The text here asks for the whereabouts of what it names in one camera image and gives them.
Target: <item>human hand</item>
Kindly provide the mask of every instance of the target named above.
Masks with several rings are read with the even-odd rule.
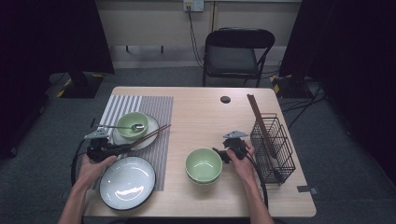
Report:
[[[99,177],[103,170],[116,161],[116,156],[110,156],[101,162],[91,161],[87,154],[82,156],[81,167],[77,183],[81,184],[85,189],[92,186],[93,182]]]
[[[246,156],[253,156],[255,150],[254,146],[247,141],[245,141],[245,145],[247,146],[247,151],[249,152]],[[248,158],[239,160],[236,157],[235,153],[230,149],[227,149],[226,152],[230,159],[233,161],[233,167],[239,178],[241,178],[241,180],[244,182],[255,181],[254,167],[250,160]]]

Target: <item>chopstick in holder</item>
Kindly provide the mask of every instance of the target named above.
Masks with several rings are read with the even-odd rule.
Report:
[[[273,144],[271,143],[270,134],[267,132],[264,121],[262,121],[262,113],[260,112],[260,109],[257,106],[256,99],[254,98],[254,95],[251,95],[251,94],[248,94],[247,98],[250,102],[251,108],[253,109],[253,113],[254,113],[254,116],[256,117],[256,121],[257,121],[260,129],[262,130],[264,144],[266,145],[271,157],[276,159],[276,152],[275,152]]]
[[[148,140],[150,137],[154,136],[155,134],[160,133],[163,130],[169,128],[170,126],[171,126],[171,124],[165,124],[165,125],[161,126],[159,129],[157,129],[157,130],[155,130],[155,131],[153,131],[151,133],[146,134],[145,136],[143,136],[143,137],[137,139],[135,142],[133,142],[131,144],[131,147],[135,147],[135,146],[139,145],[140,143]]]

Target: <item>spoon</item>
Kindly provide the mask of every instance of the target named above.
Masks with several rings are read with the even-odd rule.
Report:
[[[104,128],[122,128],[122,129],[132,129],[135,132],[140,132],[143,129],[145,129],[145,126],[143,124],[134,124],[131,127],[120,127],[120,126],[111,126],[111,125],[104,125],[104,124],[99,124],[98,127],[104,127]]]

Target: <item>light green bowl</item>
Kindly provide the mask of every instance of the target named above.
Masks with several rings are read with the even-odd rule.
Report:
[[[186,159],[186,173],[198,184],[213,183],[219,177],[221,169],[221,157],[209,148],[195,149]]]
[[[143,124],[145,128],[142,131],[134,131],[133,129],[117,128],[119,134],[129,140],[137,140],[143,137],[149,129],[149,118],[140,112],[132,112],[122,116],[117,122],[118,127],[132,127],[135,124]]]

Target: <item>black wire basket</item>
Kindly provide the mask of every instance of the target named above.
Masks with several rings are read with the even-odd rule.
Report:
[[[264,139],[257,122],[250,134],[251,143],[256,148],[256,163],[265,183],[277,183],[280,186],[295,170],[290,140],[278,118],[262,118],[262,121],[269,141]],[[270,153],[265,143],[272,145],[275,154]]]

